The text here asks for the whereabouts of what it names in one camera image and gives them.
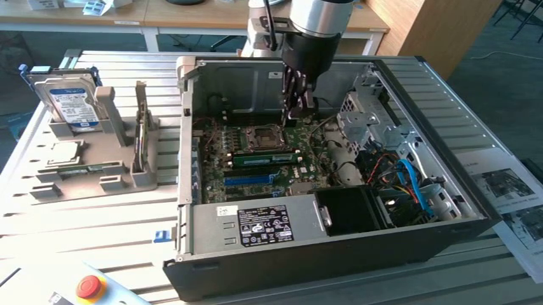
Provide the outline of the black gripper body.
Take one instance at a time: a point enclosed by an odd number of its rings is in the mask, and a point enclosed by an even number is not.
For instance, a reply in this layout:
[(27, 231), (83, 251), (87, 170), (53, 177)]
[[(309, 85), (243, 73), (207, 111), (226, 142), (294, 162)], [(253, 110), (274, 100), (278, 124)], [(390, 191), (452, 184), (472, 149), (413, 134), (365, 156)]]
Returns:
[(303, 33), (287, 33), (283, 40), (282, 59), (286, 66), (285, 80), (302, 74), (309, 83), (330, 69), (341, 42), (341, 33), (317, 37)]

